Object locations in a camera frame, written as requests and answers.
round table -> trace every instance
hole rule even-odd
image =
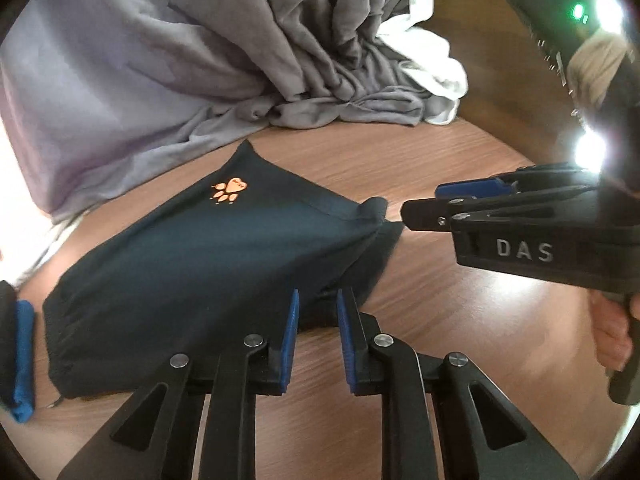
[[[482,178],[528,164],[523,156],[457,120],[449,126],[334,123],[317,130],[270,128],[257,152],[353,200],[383,196],[388,218],[405,200],[443,182]],[[47,377],[42,303],[62,273],[91,248],[219,168],[237,144],[166,173],[89,214],[20,293],[36,310],[37,409],[26,425],[0,421],[42,480],[56,478],[127,394],[66,400]],[[456,265],[449,234],[405,231],[364,306],[384,332],[421,353],[461,351],[506,393],[582,476],[606,457],[626,408],[607,397],[595,358],[583,290]],[[289,391],[259,397],[260,479],[370,480],[380,476],[380,400],[350,396],[337,329],[299,335]]]

orange paw print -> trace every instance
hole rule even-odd
[[[221,182],[220,184],[216,184],[215,186],[211,186],[213,189],[217,189],[218,192],[211,197],[211,200],[217,198],[218,201],[216,205],[225,200],[228,200],[229,203],[233,203],[238,198],[238,193],[240,193],[243,189],[246,189],[247,183],[243,182],[241,178],[235,177],[232,178],[227,184]]]

white led light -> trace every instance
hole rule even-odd
[[[593,173],[599,173],[606,151],[607,145],[602,137],[587,130],[575,147],[575,163]]]
[[[622,32],[624,12],[616,0],[596,0],[596,11],[603,30],[614,34]]]

green led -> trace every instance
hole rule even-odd
[[[584,16],[584,5],[583,4],[577,4],[574,7],[573,15],[574,15],[574,18],[576,20],[581,20],[582,17]]]

silver screw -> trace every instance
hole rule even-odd
[[[462,368],[469,362],[469,358],[460,352],[452,352],[449,354],[449,362],[458,368]]]
[[[169,364],[174,368],[184,368],[189,364],[189,357],[186,354],[176,354],[169,360]]]
[[[373,338],[373,342],[377,346],[386,348],[394,343],[394,339],[389,334],[378,334],[377,336],[375,336],[375,338]]]
[[[263,341],[264,339],[260,334],[249,334],[244,338],[244,345],[248,346],[249,348],[255,348],[257,346],[260,346]]]

